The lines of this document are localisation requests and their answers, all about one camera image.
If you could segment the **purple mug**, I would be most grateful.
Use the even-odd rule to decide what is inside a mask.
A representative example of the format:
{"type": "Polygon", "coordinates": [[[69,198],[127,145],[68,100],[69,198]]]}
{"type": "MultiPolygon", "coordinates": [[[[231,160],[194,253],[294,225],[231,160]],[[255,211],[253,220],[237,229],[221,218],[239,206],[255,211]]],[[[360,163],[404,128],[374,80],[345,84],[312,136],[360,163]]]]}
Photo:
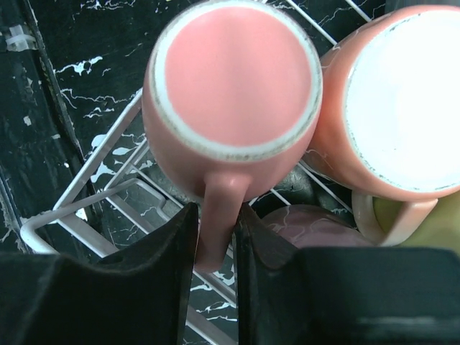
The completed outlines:
{"type": "Polygon", "coordinates": [[[306,247],[373,247],[359,231],[319,206],[284,206],[265,217],[264,225],[299,249],[306,247]]]}

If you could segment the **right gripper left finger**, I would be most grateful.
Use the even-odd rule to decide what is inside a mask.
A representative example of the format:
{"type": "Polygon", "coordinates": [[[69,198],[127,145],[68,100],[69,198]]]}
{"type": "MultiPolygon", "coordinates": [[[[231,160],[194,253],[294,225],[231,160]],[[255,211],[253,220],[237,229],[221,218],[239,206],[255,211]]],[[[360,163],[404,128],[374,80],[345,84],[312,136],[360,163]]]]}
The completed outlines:
{"type": "Polygon", "coordinates": [[[3,344],[180,344],[198,207],[94,264],[1,254],[3,344]]]}

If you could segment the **pink mug white inside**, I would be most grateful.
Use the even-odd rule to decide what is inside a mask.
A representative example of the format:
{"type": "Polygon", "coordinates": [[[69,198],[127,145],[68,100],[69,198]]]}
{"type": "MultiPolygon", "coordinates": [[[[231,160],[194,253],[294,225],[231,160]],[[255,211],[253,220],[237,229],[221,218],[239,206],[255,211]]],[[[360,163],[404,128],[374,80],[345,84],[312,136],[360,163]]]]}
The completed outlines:
{"type": "Polygon", "coordinates": [[[314,44],[285,12],[258,1],[202,1],[158,37],[142,91],[149,147],[201,205],[195,268],[224,261],[242,204],[299,162],[323,93],[314,44]]]}

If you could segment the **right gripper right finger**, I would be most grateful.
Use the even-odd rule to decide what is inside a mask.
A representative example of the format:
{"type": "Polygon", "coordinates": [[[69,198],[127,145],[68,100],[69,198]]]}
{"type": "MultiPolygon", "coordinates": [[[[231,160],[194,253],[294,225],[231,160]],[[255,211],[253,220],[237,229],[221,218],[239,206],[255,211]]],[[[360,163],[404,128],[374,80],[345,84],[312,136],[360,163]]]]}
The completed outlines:
{"type": "Polygon", "coordinates": [[[457,344],[459,257],[431,248],[299,249],[243,206],[240,344],[457,344]]]}

